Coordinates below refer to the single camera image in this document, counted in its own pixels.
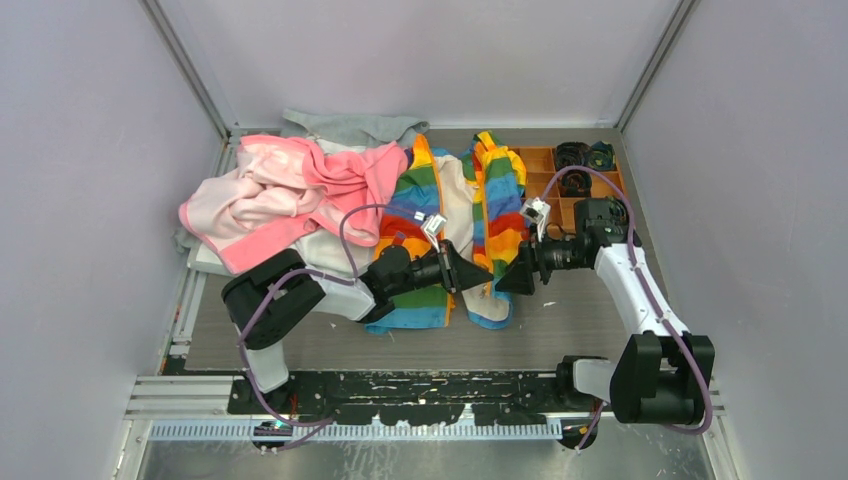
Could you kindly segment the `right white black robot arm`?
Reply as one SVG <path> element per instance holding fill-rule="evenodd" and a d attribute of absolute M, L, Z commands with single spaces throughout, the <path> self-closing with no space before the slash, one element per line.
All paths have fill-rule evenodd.
<path fill-rule="evenodd" d="M 521 207 L 530 236 L 495 284 L 499 292 L 532 295 L 555 271 L 591 269 L 610 293 L 630 334 L 617 361 L 573 358 L 555 384 L 558 403 L 582 409 L 593 397 L 611 406 L 621 423 L 660 424 L 701 433 L 713 416 L 709 379 L 711 340 L 694 335 L 673 312 L 646 264 L 621 200 L 583 199 L 574 206 L 575 232 L 545 234 L 549 205 L 532 198 Z"/>

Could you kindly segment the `rainbow striped zip jacket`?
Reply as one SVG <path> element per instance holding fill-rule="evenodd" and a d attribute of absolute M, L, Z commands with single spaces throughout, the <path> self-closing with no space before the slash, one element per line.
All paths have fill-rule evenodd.
<path fill-rule="evenodd" d="M 425 254 L 431 245 L 411 214 L 439 213 L 446 219 L 440 238 L 500 280 L 527 236 L 519 213 L 527 180 L 521 157 L 490 131 L 476 134 L 460 156 L 431 147 L 422 135 L 409 153 L 411 165 L 396 182 L 393 208 L 383 215 L 376 250 L 402 246 L 412 257 Z M 512 321 L 510 294 L 489 282 L 456 294 L 433 286 L 400 295 L 394 311 L 365 329 L 384 334 L 393 329 L 443 328 L 458 300 L 469 320 L 482 328 L 500 330 Z"/>

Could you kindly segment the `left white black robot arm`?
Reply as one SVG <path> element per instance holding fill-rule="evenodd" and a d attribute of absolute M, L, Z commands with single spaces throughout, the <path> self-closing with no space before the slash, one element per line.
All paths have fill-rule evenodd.
<path fill-rule="evenodd" d="M 252 398 L 269 413 L 292 397 L 284 338 L 313 312 L 374 323 L 396 308 L 396 297 L 433 287 L 457 293 L 492 281 L 493 274 L 464 259 L 448 240 L 421 256 L 393 245 L 359 277 L 347 279 L 309 266 L 286 249 L 230 280 L 221 291 L 253 384 Z"/>

